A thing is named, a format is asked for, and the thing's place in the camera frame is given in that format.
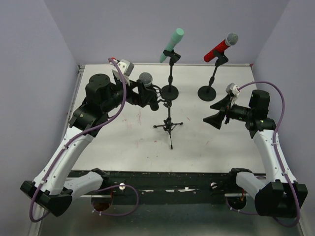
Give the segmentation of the black microphone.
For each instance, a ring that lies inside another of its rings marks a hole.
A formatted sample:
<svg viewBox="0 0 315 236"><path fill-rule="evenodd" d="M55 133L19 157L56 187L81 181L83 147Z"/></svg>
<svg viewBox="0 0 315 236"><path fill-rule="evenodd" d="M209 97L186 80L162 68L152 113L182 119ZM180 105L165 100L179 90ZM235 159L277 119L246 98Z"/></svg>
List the black microphone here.
<svg viewBox="0 0 315 236"><path fill-rule="evenodd" d="M143 72L139 75L138 80L143 84L139 91L142 105L149 105L152 111L157 111L159 109L159 105L157 101L157 92L153 88L152 75L148 72Z"/></svg>

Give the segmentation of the short black round-base mic stand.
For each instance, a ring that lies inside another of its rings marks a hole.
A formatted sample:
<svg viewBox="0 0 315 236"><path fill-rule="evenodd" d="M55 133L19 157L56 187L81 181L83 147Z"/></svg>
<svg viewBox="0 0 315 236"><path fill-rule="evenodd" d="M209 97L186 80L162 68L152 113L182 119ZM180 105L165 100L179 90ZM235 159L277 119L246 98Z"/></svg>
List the short black round-base mic stand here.
<svg viewBox="0 0 315 236"><path fill-rule="evenodd" d="M179 96L178 89L174 85L172 85L173 66L174 66L174 63L176 63L181 58L181 56L178 53L175 53L174 50L172 50L172 51L164 50L163 54L167 57L170 57L170 59L169 59L170 73L168 76L168 85L165 85L161 89L161 97L164 100L173 101Z"/></svg>

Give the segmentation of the tall black tripod mic stand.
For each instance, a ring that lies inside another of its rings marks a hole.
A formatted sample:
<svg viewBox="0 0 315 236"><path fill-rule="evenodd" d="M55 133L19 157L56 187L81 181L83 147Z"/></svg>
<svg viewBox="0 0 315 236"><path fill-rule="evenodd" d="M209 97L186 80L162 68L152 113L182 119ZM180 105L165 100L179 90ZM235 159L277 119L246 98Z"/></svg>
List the tall black tripod mic stand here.
<svg viewBox="0 0 315 236"><path fill-rule="evenodd" d="M153 128L163 128L163 130L168 133L170 139L170 149L172 150L172 131L175 127L184 124L183 122L174 123L171 117L171 108L173 105L173 101L178 98L179 91L173 85L166 85L163 88L160 88L157 85L153 85L153 88L159 94L158 98L161 98L160 100L158 100L158 102L162 102L164 107L167 108L167 118L163 120L163 124L153 125Z"/></svg>

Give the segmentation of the mint green microphone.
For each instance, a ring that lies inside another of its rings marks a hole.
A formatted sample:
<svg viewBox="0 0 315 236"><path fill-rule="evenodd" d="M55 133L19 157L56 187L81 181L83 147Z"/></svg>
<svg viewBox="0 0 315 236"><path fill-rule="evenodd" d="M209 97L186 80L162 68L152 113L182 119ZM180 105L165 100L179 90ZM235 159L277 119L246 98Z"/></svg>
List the mint green microphone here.
<svg viewBox="0 0 315 236"><path fill-rule="evenodd" d="M177 62L179 60L181 56L174 52L174 47L182 40L183 36L184 30L182 28L177 28L172 33L168 44L166 45L165 49L163 50L159 58L160 63L163 63L167 57L170 57L173 60L173 62Z"/></svg>

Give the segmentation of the red glitter microphone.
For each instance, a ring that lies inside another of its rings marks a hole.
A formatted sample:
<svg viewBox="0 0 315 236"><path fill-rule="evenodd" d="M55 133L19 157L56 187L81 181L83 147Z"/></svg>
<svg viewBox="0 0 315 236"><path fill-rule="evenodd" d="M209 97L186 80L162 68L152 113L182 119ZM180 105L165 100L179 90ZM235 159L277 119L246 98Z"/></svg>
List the red glitter microphone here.
<svg viewBox="0 0 315 236"><path fill-rule="evenodd" d="M219 43L204 56L204 61L210 62L212 59L215 58L214 51L217 51L218 53L223 53L226 49L235 45L238 42L238 39L239 37L236 33L229 33L221 43Z"/></svg>

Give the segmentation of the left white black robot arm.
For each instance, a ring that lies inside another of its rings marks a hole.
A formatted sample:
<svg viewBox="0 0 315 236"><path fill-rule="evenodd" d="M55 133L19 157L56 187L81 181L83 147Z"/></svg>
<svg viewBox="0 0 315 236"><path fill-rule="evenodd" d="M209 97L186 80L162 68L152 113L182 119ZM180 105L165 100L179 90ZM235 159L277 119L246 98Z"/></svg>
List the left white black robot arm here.
<svg viewBox="0 0 315 236"><path fill-rule="evenodd" d="M74 111L55 154L34 180L26 180L20 187L32 204L40 205L56 217L64 214L77 198L105 186L107 174L98 168L74 180L68 181L67 177L83 150L97 136L99 125L109 121L108 113L125 102L158 110L158 96L150 73L141 73L137 81L126 86L118 76L114 80L112 83L105 74L90 77L85 87L86 97Z"/></svg>

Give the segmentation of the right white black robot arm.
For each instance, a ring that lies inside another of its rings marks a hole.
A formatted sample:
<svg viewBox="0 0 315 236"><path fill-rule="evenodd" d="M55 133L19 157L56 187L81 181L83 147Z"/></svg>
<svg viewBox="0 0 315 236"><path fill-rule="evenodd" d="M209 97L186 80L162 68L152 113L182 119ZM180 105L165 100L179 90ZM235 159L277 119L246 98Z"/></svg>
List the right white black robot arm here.
<svg viewBox="0 0 315 236"><path fill-rule="evenodd" d="M304 184L299 184L290 171L280 147L276 124L267 117L270 95L263 90L253 90L248 107L233 103L228 94L211 105L218 113L204 118L204 122L220 129L230 119L243 121L258 148L265 170L266 181L259 180L251 171L232 169L236 185L253 199L260 216L296 218L307 196Z"/></svg>

